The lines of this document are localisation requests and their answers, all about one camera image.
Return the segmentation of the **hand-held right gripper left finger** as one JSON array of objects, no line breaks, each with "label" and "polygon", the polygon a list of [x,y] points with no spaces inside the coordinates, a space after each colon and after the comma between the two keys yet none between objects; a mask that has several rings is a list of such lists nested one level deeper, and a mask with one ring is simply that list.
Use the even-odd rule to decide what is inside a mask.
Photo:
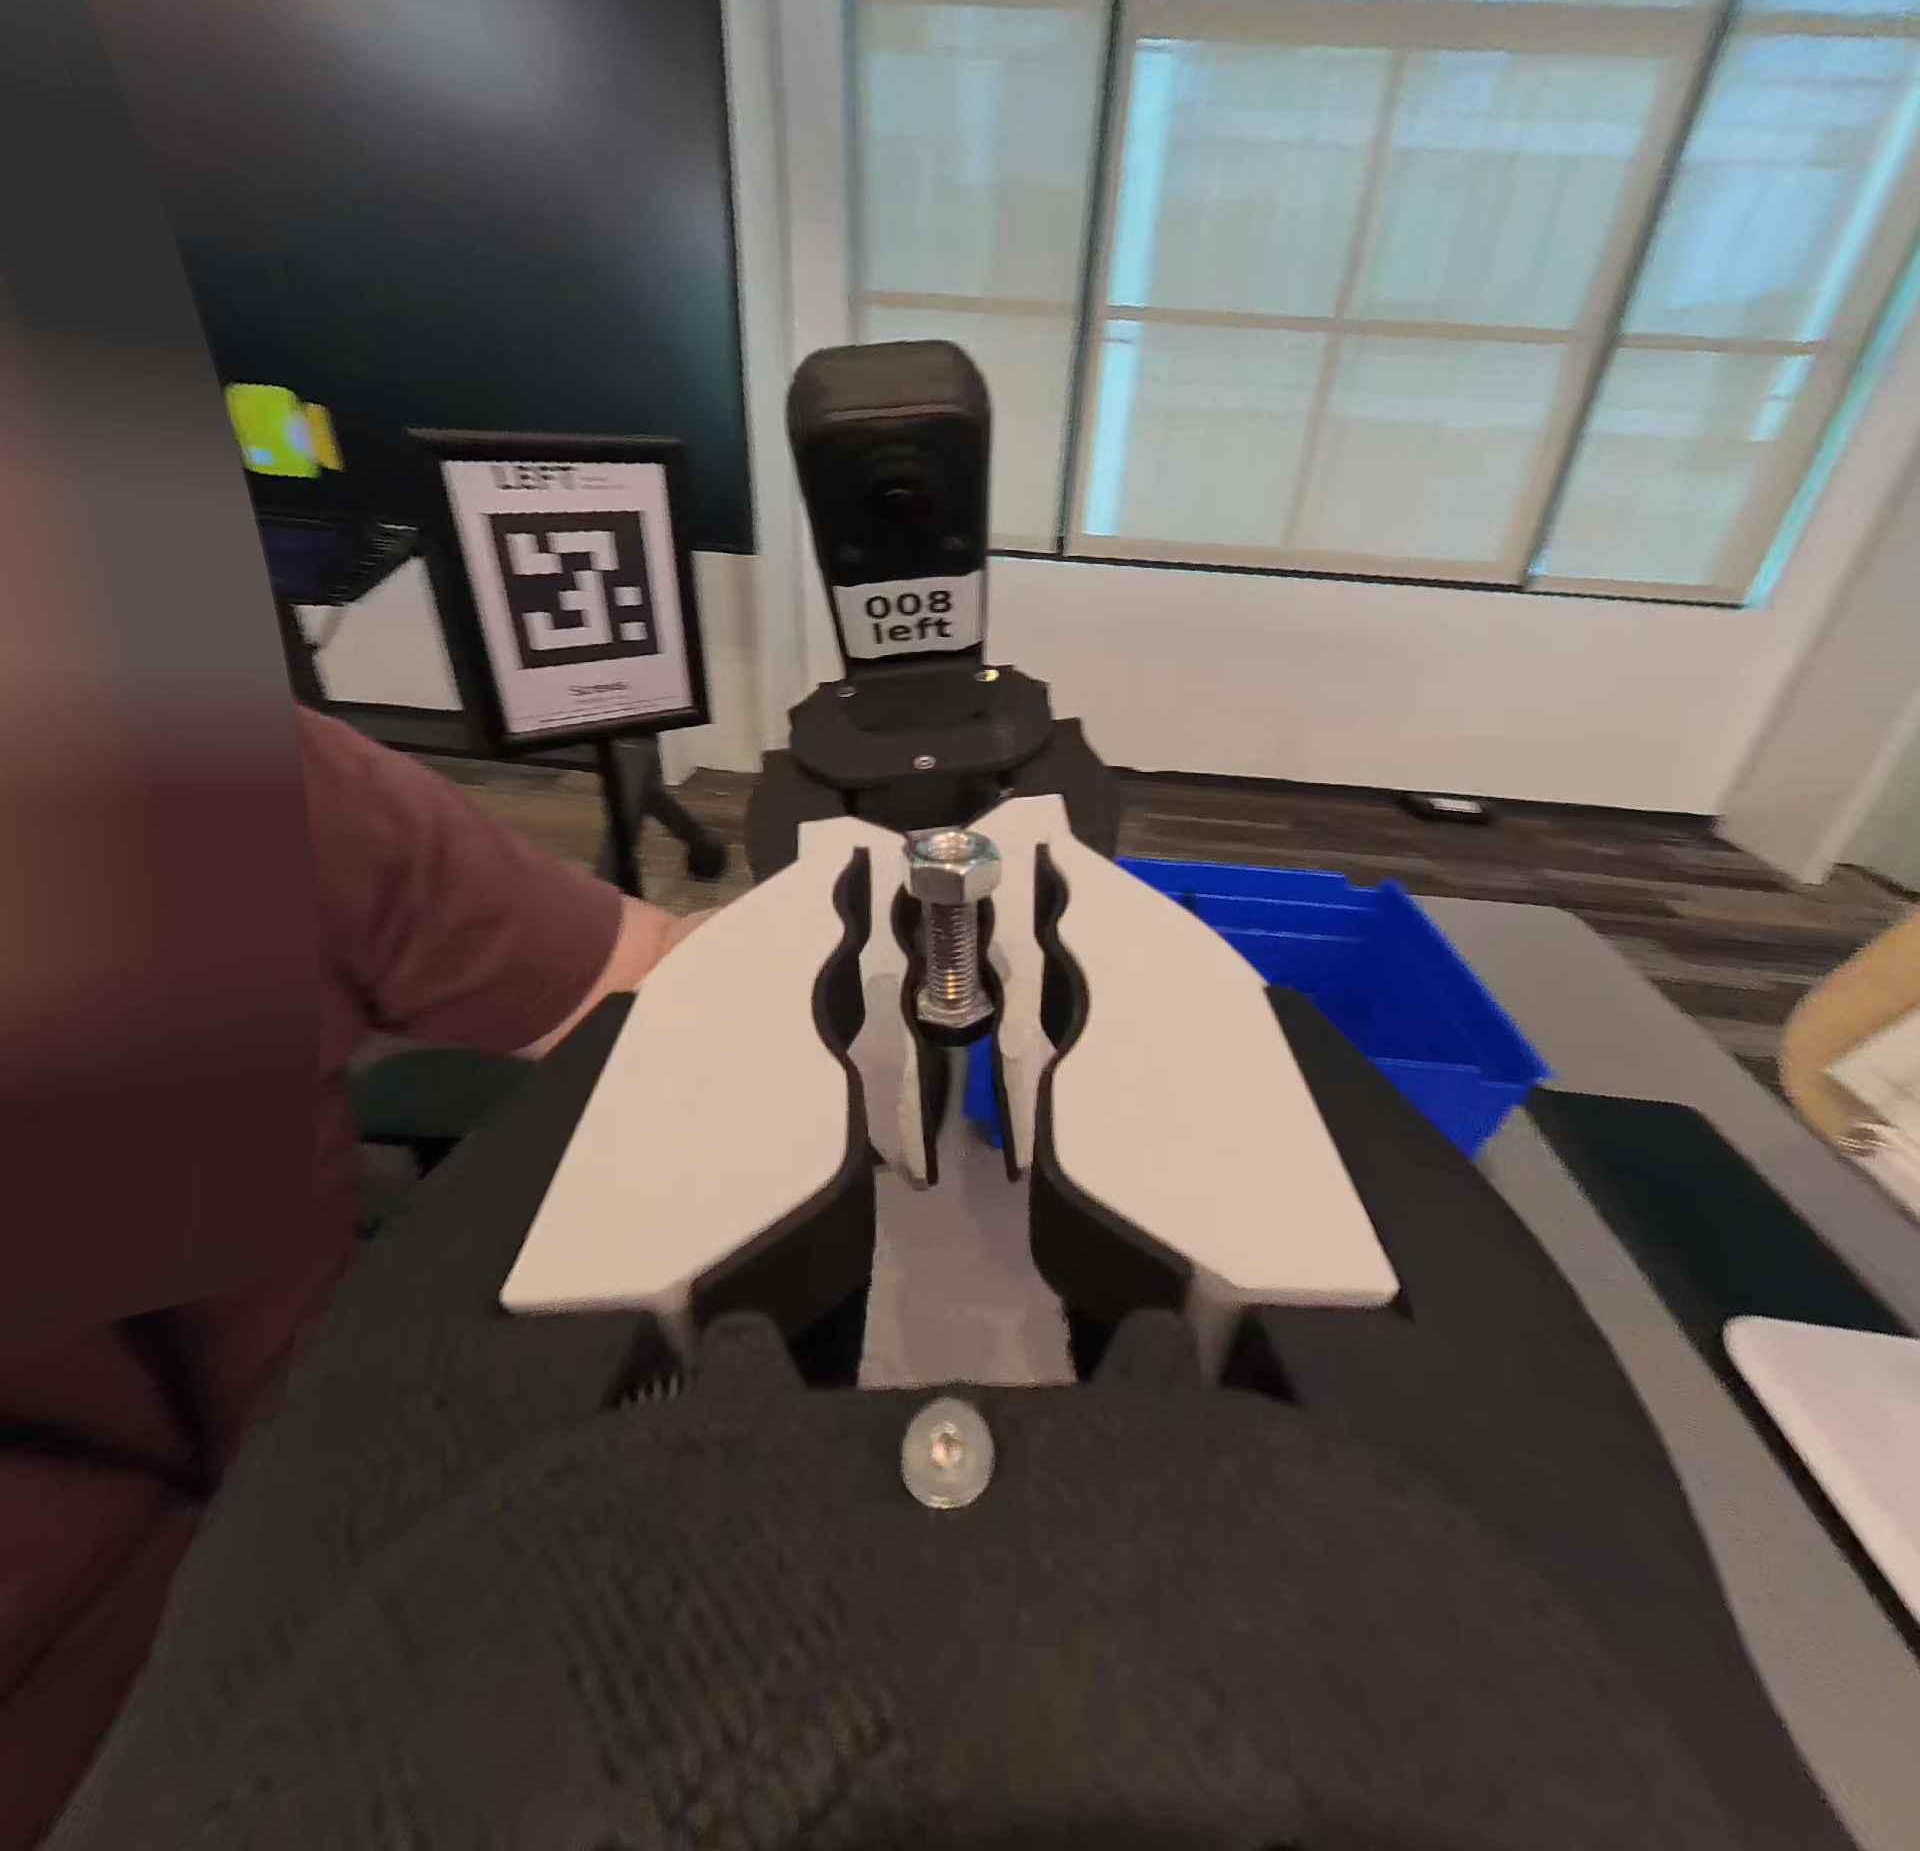
[{"label": "hand-held right gripper left finger", "polygon": [[721,906],[636,986],[499,1283],[499,1313],[634,1313],[690,1358],[766,1316],[800,1378],[850,1386],[874,1248],[866,1027],[872,848]]}]

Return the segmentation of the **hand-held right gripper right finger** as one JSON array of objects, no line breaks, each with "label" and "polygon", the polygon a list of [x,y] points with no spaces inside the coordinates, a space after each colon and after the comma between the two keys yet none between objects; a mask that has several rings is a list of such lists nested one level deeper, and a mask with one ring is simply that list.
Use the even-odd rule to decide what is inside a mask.
[{"label": "hand-held right gripper right finger", "polygon": [[1079,1373],[1170,1313],[1218,1373],[1258,1313],[1387,1313],[1401,1278],[1262,974],[1083,844],[1034,848],[1028,1257]]}]

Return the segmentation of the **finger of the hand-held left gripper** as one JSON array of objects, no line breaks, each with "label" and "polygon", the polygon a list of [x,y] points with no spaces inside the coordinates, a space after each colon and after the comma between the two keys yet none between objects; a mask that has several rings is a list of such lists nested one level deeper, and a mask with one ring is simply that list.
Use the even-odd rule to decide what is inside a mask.
[{"label": "finger of the hand-held left gripper", "polygon": [[1054,1079],[1052,1151],[1065,1176],[1114,1176],[1114,868],[1067,828],[1063,797],[1019,797],[989,811],[1001,855],[989,973],[997,974],[995,1084],[1001,1154],[1010,1176],[1034,1160],[1041,1079],[1054,1048],[1041,1027],[1041,850],[1065,879],[1065,950],[1079,969],[1086,1019]]},{"label": "finger of the hand-held left gripper", "polygon": [[805,822],[798,831],[798,861],[829,868],[829,879],[853,855],[870,856],[870,936],[859,953],[861,1029],[850,1039],[850,1068],[861,1084],[874,1160],[909,1186],[930,1186],[937,1160],[923,1121],[917,1039],[902,1003],[909,953],[892,917],[905,890],[905,838],[850,815]]}]

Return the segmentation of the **silver hex nut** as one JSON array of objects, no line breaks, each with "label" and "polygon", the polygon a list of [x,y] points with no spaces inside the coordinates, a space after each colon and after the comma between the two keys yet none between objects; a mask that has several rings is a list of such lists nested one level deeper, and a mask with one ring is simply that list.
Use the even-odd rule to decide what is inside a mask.
[{"label": "silver hex nut", "polygon": [[983,905],[1001,881],[1001,855],[978,828],[923,828],[909,831],[905,887],[933,906]]}]

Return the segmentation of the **silver hex bolt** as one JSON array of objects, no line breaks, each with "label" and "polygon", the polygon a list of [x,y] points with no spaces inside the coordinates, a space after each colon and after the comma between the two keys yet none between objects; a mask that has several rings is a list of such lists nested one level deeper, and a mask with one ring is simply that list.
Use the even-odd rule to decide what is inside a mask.
[{"label": "silver hex bolt", "polygon": [[923,964],[915,980],[917,1023],[930,1033],[952,1033],[952,1035],[978,1033],[995,1014],[995,999],[989,999],[988,973],[983,973],[983,927],[988,927],[989,896],[967,906],[933,906],[923,902],[915,902],[915,906],[917,906],[917,964]]}]

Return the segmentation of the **blue plastic parts bin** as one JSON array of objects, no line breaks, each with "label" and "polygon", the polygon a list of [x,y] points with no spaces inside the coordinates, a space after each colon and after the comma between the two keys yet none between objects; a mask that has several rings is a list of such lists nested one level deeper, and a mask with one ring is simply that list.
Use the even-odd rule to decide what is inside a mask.
[{"label": "blue plastic parts bin", "polygon": [[1165,856],[1114,866],[1262,974],[1305,1079],[1315,1048],[1322,1084],[1352,1079],[1377,1133],[1427,1120],[1475,1159],[1548,1079],[1548,1061],[1397,881]]}]

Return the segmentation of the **person's left forearm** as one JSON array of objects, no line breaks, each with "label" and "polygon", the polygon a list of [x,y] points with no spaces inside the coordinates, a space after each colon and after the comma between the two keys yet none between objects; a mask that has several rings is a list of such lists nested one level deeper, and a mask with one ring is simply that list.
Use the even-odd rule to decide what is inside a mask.
[{"label": "person's left forearm", "polygon": [[513,1058],[536,1061],[550,1055],[579,1023],[586,1023],[603,999],[634,994],[680,942],[685,942],[715,906],[672,913],[656,905],[623,896],[611,953],[586,996],[543,1035],[517,1048]]}]

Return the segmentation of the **black sign stand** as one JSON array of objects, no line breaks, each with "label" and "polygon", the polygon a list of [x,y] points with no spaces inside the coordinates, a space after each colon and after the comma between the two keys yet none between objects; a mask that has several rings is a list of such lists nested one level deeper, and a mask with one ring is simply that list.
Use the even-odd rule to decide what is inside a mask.
[{"label": "black sign stand", "polygon": [[[300,604],[282,604],[274,595],[271,604],[274,604],[282,660],[286,660],[297,703],[332,716],[355,726],[361,735],[370,735],[375,743],[387,743],[409,756],[456,756],[456,760],[493,756],[493,746],[487,743],[483,734],[467,726],[460,707],[426,710],[426,707],[402,707],[402,703],[346,703],[346,701],[328,697],[320,684],[320,638],[313,629],[303,625],[303,616],[324,610],[338,625],[355,604],[300,609]],[[626,892],[642,890],[638,887],[638,836],[645,827],[656,827],[669,838],[681,848],[681,866],[690,879],[715,881],[727,877],[728,848],[721,836],[706,831],[669,788],[656,734],[598,735],[591,743],[569,743],[569,746],[553,746],[538,755],[511,755],[508,760],[598,777],[603,836],[600,836],[594,872],[600,879],[611,879]]]}]

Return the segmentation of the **black framed marker sign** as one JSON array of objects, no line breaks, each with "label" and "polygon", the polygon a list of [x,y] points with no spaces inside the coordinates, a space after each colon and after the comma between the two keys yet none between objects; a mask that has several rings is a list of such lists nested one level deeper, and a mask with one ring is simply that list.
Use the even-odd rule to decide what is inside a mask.
[{"label": "black framed marker sign", "polygon": [[712,721],[685,448],[656,436],[426,429],[430,586],[493,755]]}]

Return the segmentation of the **large black screen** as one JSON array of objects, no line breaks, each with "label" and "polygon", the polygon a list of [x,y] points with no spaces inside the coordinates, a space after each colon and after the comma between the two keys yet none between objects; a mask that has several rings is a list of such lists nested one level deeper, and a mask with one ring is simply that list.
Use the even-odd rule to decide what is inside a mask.
[{"label": "large black screen", "polygon": [[328,413],[259,514],[426,525],[409,429],[680,438],[755,547],[721,0],[88,0],[218,382]]}]

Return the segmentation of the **large grid window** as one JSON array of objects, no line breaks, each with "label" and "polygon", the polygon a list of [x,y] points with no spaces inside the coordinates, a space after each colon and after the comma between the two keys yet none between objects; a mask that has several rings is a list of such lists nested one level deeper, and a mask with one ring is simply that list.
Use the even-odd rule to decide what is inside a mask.
[{"label": "large grid window", "polygon": [[1916,0],[843,0],[995,547],[1763,604],[1916,301]]}]

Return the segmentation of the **small dark tablet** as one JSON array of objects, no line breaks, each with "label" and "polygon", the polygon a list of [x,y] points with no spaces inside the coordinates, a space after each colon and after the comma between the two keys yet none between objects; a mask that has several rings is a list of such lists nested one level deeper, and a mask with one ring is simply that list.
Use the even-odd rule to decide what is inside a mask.
[{"label": "small dark tablet", "polygon": [[300,609],[346,609],[419,557],[414,525],[259,517],[268,581],[274,599]]}]

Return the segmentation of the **instruction sheet on stand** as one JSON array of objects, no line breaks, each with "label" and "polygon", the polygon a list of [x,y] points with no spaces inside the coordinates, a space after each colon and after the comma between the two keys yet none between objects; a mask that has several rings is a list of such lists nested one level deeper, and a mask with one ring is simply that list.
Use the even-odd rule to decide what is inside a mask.
[{"label": "instruction sheet on stand", "polygon": [[[1794,1003],[1775,1071],[1800,1121],[1916,1222],[1916,910]],[[1862,1559],[1916,1616],[1916,1338],[1737,1316],[1724,1343]]]}]

